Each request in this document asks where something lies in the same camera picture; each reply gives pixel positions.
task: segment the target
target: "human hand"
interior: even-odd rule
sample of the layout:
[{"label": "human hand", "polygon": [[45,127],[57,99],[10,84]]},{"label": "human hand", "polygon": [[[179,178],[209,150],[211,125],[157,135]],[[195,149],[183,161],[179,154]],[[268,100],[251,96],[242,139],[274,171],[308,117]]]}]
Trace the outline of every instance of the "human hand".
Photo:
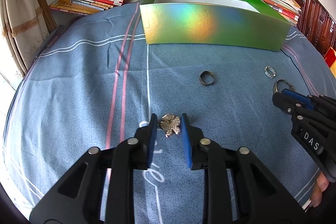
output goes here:
[{"label": "human hand", "polygon": [[313,207],[320,205],[322,200],[322,192],[327,189],[329,185],[329,180],[321,172],[317,177],[315,185],[313,187],[313,192],[311,193],[311,204]]}]

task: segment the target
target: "curtain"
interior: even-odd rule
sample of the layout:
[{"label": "curtain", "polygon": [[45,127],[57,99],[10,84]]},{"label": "curtain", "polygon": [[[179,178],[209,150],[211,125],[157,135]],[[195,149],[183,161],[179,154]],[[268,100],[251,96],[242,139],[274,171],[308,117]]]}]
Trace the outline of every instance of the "curtain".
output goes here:
[{"label": "curtain", "polygon": [[7,42],[17,71],[24,76],[49,35],[38,0],[0,0],[0,28],[0,42]]}]

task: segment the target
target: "ring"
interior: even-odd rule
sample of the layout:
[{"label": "ring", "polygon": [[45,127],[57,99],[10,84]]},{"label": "ring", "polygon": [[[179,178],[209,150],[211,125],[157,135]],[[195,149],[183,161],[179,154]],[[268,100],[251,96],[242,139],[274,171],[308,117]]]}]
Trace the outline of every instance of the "ring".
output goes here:
[{"label": "ring", "polygon": [[273,93],[278,92],[278,82],[286,84],[289,87],[290,91],[295,92],[295,88],[294,88],[293,85],[291,85],[290,83],[288,83],[286,80],[279,79],[273,85]]},{"label": "ring", "polygon": [[269,78],[274,78],[276,76],[275,70],[273,70],[270,66],[265,67],[265,74]]},{"label": "ring", "polygon": [[[202,77],[203,77],[204,75],[210,75],[210,76],[212,77],[213,81],[212,81],[211,83],[208,83],[208,84],[205,83],[205,82],[202,80]],[[215,77],[213,76],[212,72],[209,72],[208,70],[205,70],[205,71],[203,71],[203,72],[201,73],[201,75],[200,75],[200,77],[199,77],[199,80],[200,80],[200,82],[201,82],[201,84],[202,84],[203,86],[209,86],[209,85],[213,85],[213,84],[214,84],[214,82],[215,82]]]}]

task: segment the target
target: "wooden furniture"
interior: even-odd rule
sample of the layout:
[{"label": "wooden furniture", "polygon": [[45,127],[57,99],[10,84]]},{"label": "wooden furniture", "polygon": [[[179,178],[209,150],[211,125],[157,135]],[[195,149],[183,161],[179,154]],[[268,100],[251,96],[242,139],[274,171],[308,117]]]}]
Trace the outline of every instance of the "wooden furniture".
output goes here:
[{"label": "wooden furniture", "polygon": [[334,47],[336,38],[335,20],[318,0],[296,0],[301,6],[297,28],[314,47],[325,55],[329,47]]}]

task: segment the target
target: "green box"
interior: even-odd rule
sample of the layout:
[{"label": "green box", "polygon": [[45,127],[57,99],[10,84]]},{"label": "green box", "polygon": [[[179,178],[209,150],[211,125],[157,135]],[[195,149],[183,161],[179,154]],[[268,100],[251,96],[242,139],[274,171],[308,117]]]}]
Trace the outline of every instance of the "green box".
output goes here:
[{"label": "green box", "polygon": [[143,0],[147,44],[206,43],[279,51],[290,23],[261,0]]}]

